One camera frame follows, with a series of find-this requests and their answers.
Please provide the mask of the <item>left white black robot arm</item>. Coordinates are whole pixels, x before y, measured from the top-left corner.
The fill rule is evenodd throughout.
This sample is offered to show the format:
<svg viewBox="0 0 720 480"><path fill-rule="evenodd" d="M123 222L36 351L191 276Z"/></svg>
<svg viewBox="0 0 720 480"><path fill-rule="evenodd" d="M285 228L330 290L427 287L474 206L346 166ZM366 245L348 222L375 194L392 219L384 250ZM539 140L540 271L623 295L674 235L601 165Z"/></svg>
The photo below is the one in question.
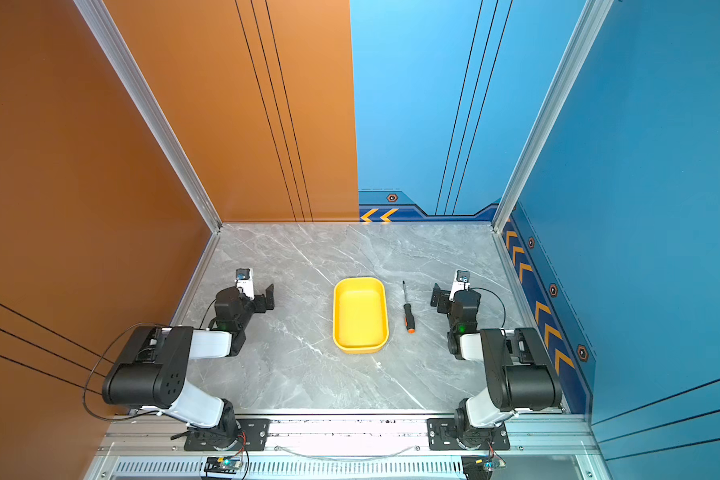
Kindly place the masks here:
<svg viewBox="0 0 720 480"><path fill-rule="evenodd" d="M102 384L105 403L161 414L183 423L185 448L243 447L245 430L231 401L186 379L192 360L239 355L252 317L275 308L275 286L248 296L237 285L217 293L215 317L206 329L138 325Z"/></svg>

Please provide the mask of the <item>orange black screwdriver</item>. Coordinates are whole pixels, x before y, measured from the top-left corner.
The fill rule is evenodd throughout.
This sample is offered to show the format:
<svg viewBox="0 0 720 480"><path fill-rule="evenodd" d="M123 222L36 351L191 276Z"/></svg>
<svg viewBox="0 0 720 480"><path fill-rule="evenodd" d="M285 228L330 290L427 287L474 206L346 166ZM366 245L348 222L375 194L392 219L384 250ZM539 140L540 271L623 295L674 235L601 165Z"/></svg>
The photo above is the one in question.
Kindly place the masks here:
<svg viewBox="0 0 720 480"><path fill-rule="evenodd" d="M409 297L408 297L407 284L405 281L402 282L402 289L403 289L403 299L404 299L404 304L403 304L404 322L405 322L406 330L409 333L414 333L416 331L415 317L412 312L411 303L410 303Z"/></svg>

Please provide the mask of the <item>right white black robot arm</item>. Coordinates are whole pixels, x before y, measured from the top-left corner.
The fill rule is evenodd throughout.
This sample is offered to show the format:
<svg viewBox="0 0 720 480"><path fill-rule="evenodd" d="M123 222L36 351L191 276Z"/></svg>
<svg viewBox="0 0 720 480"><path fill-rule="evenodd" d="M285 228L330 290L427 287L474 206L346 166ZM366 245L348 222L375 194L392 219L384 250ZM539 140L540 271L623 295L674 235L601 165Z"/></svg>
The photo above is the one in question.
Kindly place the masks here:
<svg viewBox="0 0 720 480"><path fill-rule="evenodd" d="M528 412L560 409L563 388L538 332L531 327L480 329L481 294L472 288L433 286L430 305L448 319L448 350L483 365L485 387L460 401L448 435L468 450L501 448L505 423Z"/></svg>

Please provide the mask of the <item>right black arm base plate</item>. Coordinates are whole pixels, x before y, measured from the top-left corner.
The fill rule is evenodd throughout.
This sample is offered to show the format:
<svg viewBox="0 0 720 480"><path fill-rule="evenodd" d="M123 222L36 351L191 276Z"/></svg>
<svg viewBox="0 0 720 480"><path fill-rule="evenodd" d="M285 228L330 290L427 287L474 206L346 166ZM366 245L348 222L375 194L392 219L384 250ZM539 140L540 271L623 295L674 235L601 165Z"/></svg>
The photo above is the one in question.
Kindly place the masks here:
<svg viewBox="0 0 720 480"><path fill-rule="evenodd" d="M504 425L498 428L460 427L453 417L448 417L428 418L426 427L429 449L433 451L508 451L511 448Z"/></svg>

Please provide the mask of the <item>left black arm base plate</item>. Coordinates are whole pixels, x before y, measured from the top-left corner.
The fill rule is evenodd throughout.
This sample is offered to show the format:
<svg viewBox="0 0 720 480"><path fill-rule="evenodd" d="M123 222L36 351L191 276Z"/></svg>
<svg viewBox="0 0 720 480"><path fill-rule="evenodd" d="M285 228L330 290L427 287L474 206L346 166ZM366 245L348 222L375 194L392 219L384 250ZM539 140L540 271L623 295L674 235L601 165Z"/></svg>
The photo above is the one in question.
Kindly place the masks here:
<svg viewBox="0 0 720 480"><path fill-rule="evenodd" d="M190 452L218 451L260 452L266 447L270 420L261 417L237 419L228 430L190 428L185 432L184 450Z"/></svg>

